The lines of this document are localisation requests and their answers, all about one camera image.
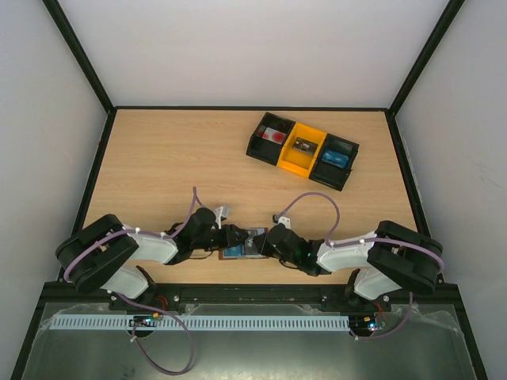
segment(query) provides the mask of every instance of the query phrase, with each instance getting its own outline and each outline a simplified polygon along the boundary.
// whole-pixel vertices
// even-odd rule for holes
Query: white enclosure wall
[[[507,376],[505,20],[505,1],[465,2],[398,115],[491,379]]]
[[[448,0],[60,0],[114,105],[389,107]]]
[[[105,122],[40,1],[0,12],[0,378],[10,378],[56,246],[70,235]]]

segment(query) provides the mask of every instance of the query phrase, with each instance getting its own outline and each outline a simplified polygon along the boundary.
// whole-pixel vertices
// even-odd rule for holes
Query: purple cable
[[[328,232],[325,237],[326,245],[328,247],[331,247],[331,243],[330,243],[331,234],[333,234],[333,232],[336,230],[336,227],[338,227],[338,223],[340,222],[340,208],[338,207],[336,202],[334,202],[334,200],[330,196],[328,196],[327,194],[324,194],[323,192],[304,192],[303,194],[301,194],[300,196],[295,198],[292,202],[290,202],[290,204],[281,213],[279,213],[277,215],[277,218],[284,216],[292,206],[294,206],[299,200],[301,200],[305,196],[321,196],[321,197],[329,200],[331,202],[331,204],[334,206],[334,210],[336,210],[336,222],[334,222],[334,225],[331,227],[330,232]]]
[[[409,316],[412,313],[412,302],[413,301],[414,301],[414,295],[412,294],[412,292],[410,292],[409,293],[409,307],[408,307],[408,309],[406,311],[405,317],[403,317],[402,321],[399,322],[399,324],[394,329],[392,329],[391,331],[388,331],[385,334],[375,335],[375,336],[357,336],[354,333],[354,331],[350,330],[350,335],[352,335],[357,340],[374,340],[374,339],[385,338],[387,336],[390,336],[390,335],[396,333],[409,320]]]
[[[182,370],[167,370],[165,368],[162,368],[160,367],[156,362],[153,361],[153,359],[147,354],[147,352],[144,350],[143,346],[141,345],[141,343],[139,342],[139,340],[137,338],[135,338],[135,343],[137,344],[137,347],[139,347],[139,350],[141,350],[141,353],[143,354],[144,358],[147,360],[147,362],[157,371],[163,373],[163,374],[167,374],[169,376],[177,376],[179,374],[186,374],[187,372],[190,371],[191,369],[191,366],[193,364],[193,358],[194,358],[194,354],[195,354],[195,350],[196,350],[196,345],[193,341],[193,338],[192,338],[192,334],[190,334],[190,331],[189,329],[187,328],[187,326],[185,325],[185,323],[180,319],[178,318],[176,315],[168,312],[168,311],[165,311],[165,310],[162,310],[162,309],[158,309],[156,307],[152,307],[152,306],[146,306],[146,305],[142,305],[140,303],[137,303],[137,302],[134,302],[132,301],[131,299],[127,298],[125,295],[123,294],[120,294],[120,293],[116,293],[118,295],[118,297],[120,297],[121,299],[123,299],[126,303],[128,303],[129,305],[132,305],[132,306],[135,306],[135,307],[139,307],[140,309],[145,309],[145,310],[151,310],[151,311],[155,311],[157,313],[160,313],[160,314],[164,314],[168,317],[171,317],[173,318],[186,332],[187,336],[189,337],[189,342],[190,342],[190,358],[189,358],[189,362],[187,363],[187,365],[185,366],[185,368],[183,368]],[[135,324],[134,327],[132,328],[132,338],[135,337],[135,329],[138,327],[139,324]]]
[[[426,249],[426,248],[421,247],[419,245],[407,243],[406,241],[389,239],[389,238],[385,238],[385,237],[368,237],[366,239],[363,239],[363,242],[364,243],[371,243],[371,242],[387,243],[387,244],[393,244],[393,245],[396,244],[396,245],[400,245],[402,247],[415,249],[419,252],[425,253],[426,255],[428,255],[429,257],[434,259],[438,263],[439,273],[442,273],[445,269],[445,263],[442,259],[440,259],[435,253],[431,252],[429,249]],[[335,243],[335,244],[333,244],[332,248],[348,247],[350,245],[358,245],[358,244],[362,244],[362,241],[361,240],[347,241],[346,243],[341,243],[341,244]]]
[[[88,247],[87,249],[85,249],[82,253],[79,254],[79,256],[77,256],[70,264],[69,266],[67,267],[67,269],[65,269],[65,272],[63,273],[63,278],[66,280],[66,281],[71,281],[71,279],[69,278],[69,275],[71,274],[72,272],[72,269],[74,269],[74,267],[79,264],[79,262],[84,259],[85,257],[87,257],[90,253],[92,253],[95,249],[97,249],[98,247],[100,247],[101,245],[107,243],[108,241],[110,241],[111,239],[114,239],[114,238],[117,238],[119,237],[120,235],[125,235],[125,234],[135,234],[135,230],[120,230],[120,231],[117,231],[115,233],[112,233],[106,237],[103,237],[101,240],[97,241],[95,244],[91,245],[90,247]]]
[[[108,241],[110,241],[110,240],[112,240],[114,238],[117,238],[117,237],[119,237],[121,235],[136,234],[137,233],[137,234],[143,234],[143,235],[153,236],[153,237],[162,237],[162,239],[172,239],[172,238],[175,238],[180,233],[180,231],[183,230],[183,228],[189,222],[190,217],[192,216],[192,213],[193,213],[193,208],[196,206],[196,201],[198,201],[199,204],[204,207],[204,205],[200,202],[200,200],[198,200],[199,198],[197,197],[197,188],[195,186],[192,188],[192,191],[193,191],[193,197],[192,197],[192,203],[190,204],[189,213],[187,214],[187,217],[185,218],[185,221],[181,225],[179,225],[178,227],[176,227],[176,230],[171,235],[166,235],[166,236],[162,237],[161,234],[157,234],[155,232],[136,231],[134,229],[120,230],[120,231],[114,232],[114,233],[112,233],[110,235],[107,235],[106,237],[103,237],[101,240],[97,241],[95,244],[91,245],[90,247],[88,247],[87,249],[85,249],[82,253],[80,253],[79,256],[77,256],[69,264],[69,266],[67,267],[67,269],[65,269],[65,272],[63,273],[63,278],[66,281],[70,281],[70,275],[72,273],[72,270],[75,268],[75,266],[77,264],[79,264],[79,262],[82,259],[84,259],[85,257],[87,257],[90,253],[92,253],[93,251],[95,251],[95,249],[99,248],[101,245],[104,245]]]

